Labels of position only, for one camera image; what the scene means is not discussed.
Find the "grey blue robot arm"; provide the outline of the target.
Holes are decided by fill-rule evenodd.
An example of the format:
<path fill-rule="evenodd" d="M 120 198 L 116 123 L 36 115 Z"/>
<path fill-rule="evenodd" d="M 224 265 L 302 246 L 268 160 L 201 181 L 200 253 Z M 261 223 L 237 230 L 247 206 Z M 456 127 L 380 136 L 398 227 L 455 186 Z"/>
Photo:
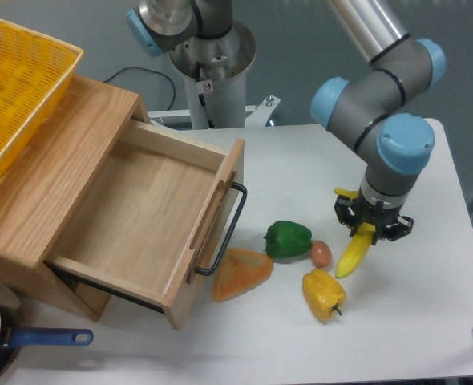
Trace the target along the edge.
<path fill-rule="evenodd" d="M 415 40 L 383 1 L 332 1 L 330 7 L 370 66 L 351 83 L 335 77 L 314 94 L 312 117 L 366 163 L 356 197 L 338 194 L 338 220 L 356 235 L 396 241 L 414 222 L 400 211 L 435 144 L 433 128 L 403 107 L 446 70 L 442 48 Z M 151 56 L 168 55 L 184 77 L 192 126 L 245 124 L 245 72 L 256 55 L 250 31 L 229 1 L 142 1 L 127 22 Z"/>

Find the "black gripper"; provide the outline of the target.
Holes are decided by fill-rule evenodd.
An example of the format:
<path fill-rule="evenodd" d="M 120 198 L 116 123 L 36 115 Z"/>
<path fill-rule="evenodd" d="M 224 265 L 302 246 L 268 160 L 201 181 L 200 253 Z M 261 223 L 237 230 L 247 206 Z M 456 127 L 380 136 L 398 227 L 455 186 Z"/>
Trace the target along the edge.
<path fill-rule="evenodd" d="M 402 205 L 392 206 L 388 201 L 370 203 L 359 190 L 355 199 L 338 194 L 334 212 L 339 223 L 349 229 L 350 237 L 357 233 L 361 224 L 372 225 L 375 228 L 372 245 L 376 245 L 380 240 L 397 241 L 410 235 L 414 219 L 399 216 L 401 207 Z"/>

